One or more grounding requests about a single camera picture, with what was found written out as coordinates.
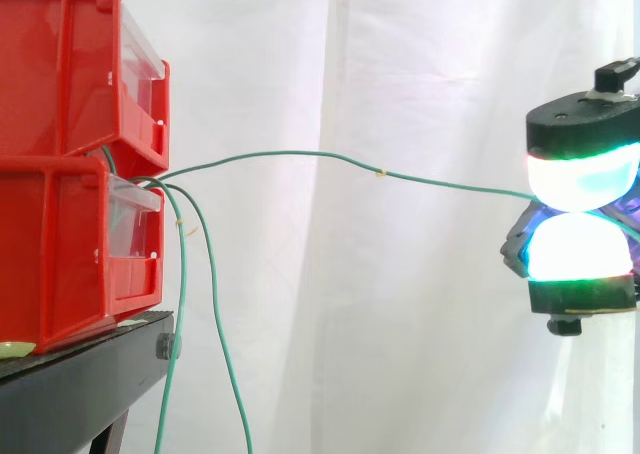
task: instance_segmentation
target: red plastic drawer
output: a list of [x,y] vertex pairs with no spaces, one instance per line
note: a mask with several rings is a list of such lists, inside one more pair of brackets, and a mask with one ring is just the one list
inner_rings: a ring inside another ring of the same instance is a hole
[[0,0],[0,155],[108,145],[124,178],[168,168],[169,67],[120,0]]
[[162,300],[163,198],[142,218],[113,189],[96,158],[0,157],[0,342],[45,352]]

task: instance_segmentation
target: white fabric backdrop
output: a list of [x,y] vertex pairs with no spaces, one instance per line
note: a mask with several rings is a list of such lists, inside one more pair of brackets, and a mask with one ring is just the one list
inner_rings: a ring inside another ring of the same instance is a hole
[[[632,54],[632,0],[125,2],[172,66],[173,169],[324,149],[526,190],[526,112]],[[176,181],[213,229],[257,454],[632,452],[635,319],[546,332],[498,253],[523,201],[329,160]],[[243,453],[200,233],[189,263],[164,452]],[[161,392],[132,409],[124,454],[152,452]]]

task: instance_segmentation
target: glowing light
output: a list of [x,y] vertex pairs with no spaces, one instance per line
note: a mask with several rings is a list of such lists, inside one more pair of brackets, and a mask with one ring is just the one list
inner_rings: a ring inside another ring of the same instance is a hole
[[639,162],[640,143],[567,161],[529,156],[529,184],[538,199],[554,209],[590,211],[623,196],[633,185]]
[[529,278],[535,281],[615,277],[633,267],[620,228],[584,213],[547,219],[533,232],[527,249]]

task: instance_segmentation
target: black metal stand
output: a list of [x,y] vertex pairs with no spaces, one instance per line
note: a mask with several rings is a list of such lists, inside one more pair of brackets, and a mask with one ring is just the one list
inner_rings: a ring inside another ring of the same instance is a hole
[[170,312],[43,356],[0,361],[0,453],[117,454],[129,407],[167,372]]

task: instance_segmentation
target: green cable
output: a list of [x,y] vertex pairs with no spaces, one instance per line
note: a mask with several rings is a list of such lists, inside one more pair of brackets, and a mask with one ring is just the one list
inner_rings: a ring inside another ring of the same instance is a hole
[[202,214],[202,210],[196,200],[189,194],[187,191],[182,189],[181,187],[175,186],[173,184],[167,184],[169,189],[174,189],[180,192],[184,197],[186,197],[193,208],[198,214],[198,218],[200,219],[200,224],[202,224],[202,230],[204,232],[204,239],[207,243],[207,252],[209,253],[209,265],[211,267],[211,289],[213,293],[213,315],[216,320],[216,329],[218,330],[218,338],[220,339],[220,345],[222,346],[222,353],[224,354],[224,360],[227,365],[227,371],[229,373],[229,380],[231,381],[231,387],[233,388],[233,395],[236,398],[236,404],[238,405],[238,411],[240,412],[240,417],[242,418],[242,427],[244,428],[244,437],[247,443],[247,452],[249,454],[253,454],[253,442],[251,441],[251,430],[249,429],[249,421],[247,420],[247,413],[244,408],[244,404],[242,403],[242,398],[240,396],[240,389],[238,388],[238,381],[236,379],[236,374],[233,369],[233,363],[231,362],[231,353],[229,352],[229,347],[227,345],[227,339],[224,335],[224,330],[222,329],[222,318],[220,316],[220,305],[218,300],[218,276],[216,273],[216,263],[213,258],[213,244],[211,243],[211,236],[209,235],[209,228],[207,226],[207,221],[204,218],[204,214]]
[[174,176],[179,176],[180,174],[186,174],[188,172],[199,171],[201,169],[209,169],[211,167],[221,166],[222,164],[227,164],[228,162],[240,161],[242,159],[249,159],[252,157],[265,157],[265,156],[313,156],[313,157],[329,157],[332,159],[338,159],[340,161],[348,162],[349,164],[353,164],[354,166],[360,167],[362,169],[366,169],[367,171],[375,172],[376,174],[380,174],[382,176],[395,177],[397,179],[403,179],[405,181],[413,181],[420,182],[422,184],[430,184],[432,186],[441,186],[441,187],[449,187],[451,189],[462,189],[464,191],[474,191],[474,192],[485,192],[489,194],[502,194],[505,196],[513,196],[519,197],[522,199],[529,199],[531,201],[537,200],[534,196],[530,194],[524,194],[522,192],[516,191],[508,191],[505,189],[492,189],[488,187],[476,187],[476,186],[467,186],[465,184],[454,184],[451,182],[444,181],[434,181],[432,179],[425,179],[423,177],[416,176],[408,176],[406,174],[399,174],[397,172],[386,171],[384,169],[380,169],[379,167],[370,166],[369,164],[365,164],[364,162],[356,161],[347,156],[343,156],[341,154],[334,154],[333,152],[324,152],[324,151],[260,151],[260,152],[252,152],[249,154],[241,154],[239,156],[227,157],[226,159],[222,159],[216,162],[209,162],[207,164],[200,164],[198,166],[187,167],[185,169],[180,169],[176,172],[171,172],[169,174],[165,174],[164,176],[160,176],[158,179],[164,181],[165,179],[169,179]]
[[164,436],[164,426],[167,418],[167,408],[169,406],[169,396],[171,395],[171,386],[173,384],[173,373],[176,367],[176,359],[178,358],[178,350],[182,340],[182,321],[184,319],[184,305],[187,293],[187,248],[184,235],[184,227],[182,225],[182,213],[169,188],[163,183],[152,177],[136,177],[131,182],[147,181],[164,191],[171,202],[171,206],[176,213],[178,224],[178,235],[180,237],[180,299],[178,301],[178,316],[176,318],[175,337],[173,340],[173,348],[171,349],[171,358],[169,360],[169,369],[167,370],[167,380],[164,383],[164,393],[162,395],[162,407],[160,408],[160,419],[158,420],[158,431],[156,433],[156,446],[154,454],[160,454],[162,450],[162,438]]
[[113,156],[111,155],[111,151],[109,150],[109,148],[107,146],[102,146],[102,152],[104,153],[104,157],[106,157],[107,162],[109,163],[109,170],[111,171],[111,174],[113,174],[114,176],[118,175],[118,170],[116,169],[116,163],[113,160]]
[[[376,174],[379,174],[381,176],[389,176],[389,177],[395,177],[397,179],[402,179],[405,181],[412,181],[412,182],[419,182],[422,184],[429,184],[429,185],[434,185],[434,186],[440,186],[440,187],[447,187],[447,188],[451,188],[451,189],[460,189],[460,190],[465,190],[465,191],[472,191],[472,192],[481,192],[481,193],[488,193],[488,194],[499,194],[499,195],[506,195],[506,196],[512,196],[512,197],[517,197],[517,198],[521,198],[521,199],[527,199],[530,201],[536,201],[539,202],[538,199],[530,194],[525,194],[522,192],[517,192],[517,191],[511,191],[511,190],[506,190],[506,189],[493,189],[493,188],[486,188],[486,187],[477,187],[477,186],[469,186],[469,185],[465,185],[465,184],[455,184],[455,183],[451,183],[451,182],[445,182],[445,181],[436,181],[436,180],[432,180],[432,179],[426,179],[426,178],[422,178],[422,177],[416,177],[416,176],[409,176],[406,174],[400,174],[400,173],[396,173],[393,171],[386,171],[384,169],[378,168],[378,167],[374,167],[371,166],[369,164],[365,164],[363,162],[357,161],[355,159],[352,159],[350,157],[347,156],[343,156],[340,154],[335,154],[335,153],[331,153],[331,152],[324,152],[324,151],[304,151],[304,150],[283,150],[283,151],[260,151],[260,152],[253,152],[253,153],[248,153],[248,154],[241,154],[238,156],[232,156],[232,157],[228,157],[225,159],[221,159],[219,161],[215,161],[215,162],[210,162],[210,163],[206,163],[206,164],[200,164],[197,166],[192,166],[192,167],[187,167],[185,169],[180,169],[178,171],[169,173],[169,174],[165,174],[164,176],[159,177],[158,179],[160,181],[169,179],[171,177],[175,177],[181,174],[186,174],[189,172],[194,172],[194,171],[199,171],[202,169],[209,169],[212,167],[217,167],[217,166],[221,166],[223,164],[227,164],[229,162],[233,162],[233,161],[239,161],[242,159],[250,159],[250,158],[254,158],[254,157],[266,157],[266,156],[312,156],[312,157],[326,157],[326,158],[332,158],[332,159],[338,159],[344,162],[347,162],[349,164],[352,164],[354,166],[360,167],[362,169],[374,172]],[[136,181],[149,181],[149,182],[154,182],[154,183],[158,183],[157,180],[152,179],[152,178],[136,178],[136,179],[132,179],[132,182],[136,182]],[[221,318],[220,318],[220,312],[219,312],[219,305],[218,305],[218,296],[217,296],[217,276],[216,276],[216,270],[215,270],[215,262],[214,262],[214,258],[213,258],[213,249],[212,249],[212,245],[211,245],[211,239],[209,236],[209,230],[207,228],[207,224],[204,218],[204,215],[202,214],[202,211],[200,210],[198,204],[196,203],[195,199],[193,199],[193,197],[191,197],[184,189],[175,186],[175,185],[167,185],[165,188],[163,188],[163,190],[165,190],[165,192],[167,192],[166,188],[171,188],[171,189],[175,189],[179,192],[181,192],[185,197],[187,197],[187,199],[191,202],[191,204],[193,205],[194,209],[196,210],[196,213],[198,214],[198,217],[200,219],[200,222],[202,224],[203,227],[203,231],[205,234],[205,240],[207,243],[207,251],[209,253],[209,261],[210,261],[210,265],[211,265],[211,282],[212,282],[212,286],[213,286],[213,305],[214,305],[214,317],[216,320],[216,328],[218,330],[218,336],[220,338],[220,343],[222,345],[222,350],[224,353],[224,357],[225,357],[225,362],[227,365],[227,370],[229,372],[229,378],[231,380],[231,385],[233,387],[233,392],[236,398],[236,403],[238,405],[238,410],[240,412],[240,416],[242,418],[242,424],[244,427],[244,432],[245,432],[245,438],[246,438],[246,442],[247,442],[247,450],[249,454],[253,453],[253,446],[252,446],[252,442],[251,442],[251,433],[249,431],[249,423],[247,421],[247,416],[246,416],[246,412],[245,412],[245,408],[244,405],[242,403],[242,399],[240,397],[240,391],[238,389],[238,385],[237,385],[237,380],[235,377],[235,372],[233,369],[233,365],[231,362],[231,356],[229,353],[229,348],[227,346],[227,342],[226,342],[226,338],[222,329],[222,324],[221,324]],[[637,242],[640,243],[640,234],[637,233],[636,231],[634,231],[633,229],[631,229],[629,226],[618,222],[598,211],[591,211],[590,214],[593,214],[596,217],[600,217],[603,219],[606,219],[607,221],[613,222],[614,224],[616,224],[618,227],[620,227],[621,229],[623,229],[630,237],[632,237],[633,239],[635,239]],[[183,308],[183,299],[182,299],[182,293],[181,293],[181,303],[180,303],[180,308]],[[180,313],[178,314],[178,320],[181,320],[181,316]],[[178,333],[178,326],[181,327],[181,322],[177,322],[176,323],[176,334]],[[169,372],[172,374],[172,365],[170,364],[170,368],[169,368]],[[168,400],[169,397],[169,392],[171,390],[171,382],[170,382],[170,378],[169,378],[169,374],[167,374],[167,382],[165,384],[165,397],[163,397],[163,411],[161,412],[161,416],[160,416],[160,425],[158,426],[158,435],[157,435],[157,441],[156,441],[156,451],[155,454],[159,454],[159,449],[158,449],[158,442],[162,440],[162,431],[164,430],[164,416],[166,415],[166,403],[165,400]]]
[[609,217],[600,211],[589,211],[587,212],[587,214],[591,214],[592,216],[599,217],[600,219],[604,219],[605,221],[609,221],[612,224],[615,224],[624,232],[626,232],[629,237],[640,244],[640,233],[634,231],[633,228],[627,226],[625,223],[620,222],[617,219],[613,219],[612,217]]

